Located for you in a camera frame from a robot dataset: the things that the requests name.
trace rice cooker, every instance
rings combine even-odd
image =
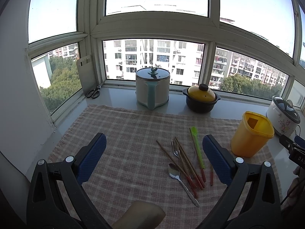
[[[278,135],[284,134],[287,137],[300,124],[300,116],[293,108],[292,101],[288,101],[289,103],[283,98],[274,95],[266,112],[266,116],[271,121],[275,133]]]
[[[168,102],[170,73],[162,68],[143,68],[135,74],[137,101],[153,110]]]

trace yellow plastic container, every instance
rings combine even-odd
[[[273,135],[274,129],[267,117],[246,111],[231,140],[232,152],[239,157],[252,157]]]

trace teal kettle handle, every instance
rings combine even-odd
[[[148,87],[147,92],[147,107],[150,110],[155,108],[156,86],[158,82],[146,82]]]

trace floral pattern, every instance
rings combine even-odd
[[[285,121],[285,119],[279,120],[279,123],[281,125],[281,133],[282,134],[286,133],[290,129],[290,127],[289,127],[290,121],[289,120],[286,120],[286,121]]]

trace yellow pot lid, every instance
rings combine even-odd
[[[215,93],[206,84],[199,84],[189,87],[188,95],[200,102],[215,101]]]

